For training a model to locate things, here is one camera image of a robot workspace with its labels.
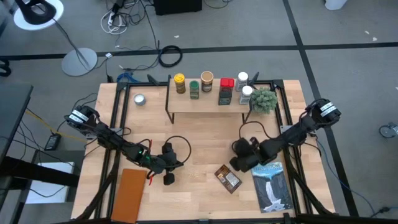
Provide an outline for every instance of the red cap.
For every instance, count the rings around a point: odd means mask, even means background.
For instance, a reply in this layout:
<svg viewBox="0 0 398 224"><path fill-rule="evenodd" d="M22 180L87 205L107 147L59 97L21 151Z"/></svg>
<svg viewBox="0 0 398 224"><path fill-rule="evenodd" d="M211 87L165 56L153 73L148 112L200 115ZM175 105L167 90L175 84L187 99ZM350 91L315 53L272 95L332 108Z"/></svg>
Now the red cap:
<svg viewBox="0 0 398 224"><path fill-rule="evenodd" d="M234 88L235 80L233 78L221 78L220 86Z"/></svg>

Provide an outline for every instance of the brown notebook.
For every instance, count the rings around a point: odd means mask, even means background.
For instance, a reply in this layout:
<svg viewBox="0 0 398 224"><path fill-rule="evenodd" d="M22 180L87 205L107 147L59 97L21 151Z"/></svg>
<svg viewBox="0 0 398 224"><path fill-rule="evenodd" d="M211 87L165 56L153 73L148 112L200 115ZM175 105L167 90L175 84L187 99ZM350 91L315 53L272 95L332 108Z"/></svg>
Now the brown notebook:
<svg viewBox="0 0 398 224"><path fill-rule="evenodd" d="M145 170L123 170L113 206L112 220L126 223L137 221L146 175Z"/></svg>

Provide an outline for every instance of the desk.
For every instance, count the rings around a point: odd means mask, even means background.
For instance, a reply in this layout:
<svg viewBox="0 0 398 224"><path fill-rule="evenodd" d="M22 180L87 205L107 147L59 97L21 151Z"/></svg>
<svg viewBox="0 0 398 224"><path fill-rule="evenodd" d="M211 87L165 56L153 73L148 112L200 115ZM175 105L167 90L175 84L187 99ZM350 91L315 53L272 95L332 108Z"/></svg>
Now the desk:
<svg viewBox="0 0 398 224"><path fill-rule="evenodd" d="M279 80L279 85L284 85L292 121L296 123L306 107L300 82L298 80ZM120 95L115 127L120 125L124 99L123 91ZM173 171L175 174L174 184L164 186L161 175L154 177L151 186L148 186L149 182L147 181L141 200L139 221L279 218L283 217L284 212L288 212L291 217L295 216L292 209L283 212L261 213L251 172L233 171L243 181L233 194L229 194L215 177L214 172L222 164L231 168L229 160L234 155L231 144L238 139L238 129L242 125L241 114L183 113L177 114L177 121L172 124L165 112L166 92L166 86L131 87L125 127L131 128L132 134L125 136L125 139L132 142L138 142L144 138L153 139L152 153L160 154L161 146L168 137L181 135L190 141L192 155L183 167ZM281 99L282 92L279 90L276 92L278 99ZM116 84L112 83L102 84L98 92L96 110L99 112L101 120L108 124L111 121L115 93ZM138 93L144 94L147 99L144 106L137 106L133 102L133 96ZM284 106L280 100L279 107L283 124L287 124ZM249 121L260 121L266 127L270 136L279 135L275 112L271 112L271 114L253 113ZM255 136L259 140L266 138L261 127L256 124L245 125L242 129L242 135L245 138ZM308 138L307 142L316 144L315 140L311 138ZM188 149L183 140L175 139L172 144L180 160L187 156ZM93 143L87 147L86 153L96 146ZM100 182L104 154L105 150L100 147L85 159L80 174L72 218L79 216L93 199ZM284 154L279 153L277 160L284 164ZM318 151L310 146L303 145L302 165L307 185L327 209L334 211ZM143 168L135 166L122 157L118 180L120 180L123 169ZM301 211L305 212L301 190L298 185L296 185L296 188ZM109 191L104 196L102 217L106 215L108 197Z"/></svg>
<svg viewBox="0 0 398 224"><path fill-rule="evenodd" d="M8 190L25 190L30 179L76 187L79 176L6 156L32 93L32 85L0 85L0 209ZM22 211L25 199L19 200ZM17 213L17 222L21 213Z"/></svg>

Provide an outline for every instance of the book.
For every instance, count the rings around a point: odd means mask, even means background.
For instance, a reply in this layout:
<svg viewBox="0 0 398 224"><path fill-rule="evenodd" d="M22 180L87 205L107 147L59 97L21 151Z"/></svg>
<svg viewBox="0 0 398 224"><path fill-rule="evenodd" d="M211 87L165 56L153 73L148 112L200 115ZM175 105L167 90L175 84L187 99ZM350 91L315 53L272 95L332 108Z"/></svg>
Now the book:
<svg viewBox="0 0 398 224"><path fill-rule="evenodd" d="M251 172L261 213L293 208L281 162L258 164Z"/></svg>

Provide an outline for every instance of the yellow lid jar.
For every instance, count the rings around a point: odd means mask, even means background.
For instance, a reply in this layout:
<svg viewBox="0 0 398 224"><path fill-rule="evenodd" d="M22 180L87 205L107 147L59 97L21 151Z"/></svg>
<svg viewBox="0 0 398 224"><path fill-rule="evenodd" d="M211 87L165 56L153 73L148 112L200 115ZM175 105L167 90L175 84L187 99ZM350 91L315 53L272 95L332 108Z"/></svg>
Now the yellow lid jar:
<svg viewBox="0 0 398 224"><path fill-rule="evenodd" d="M185 93L185 76L182 73L178 73L174 75L175 87L177 89L177 93L182 94Z"/></svg>

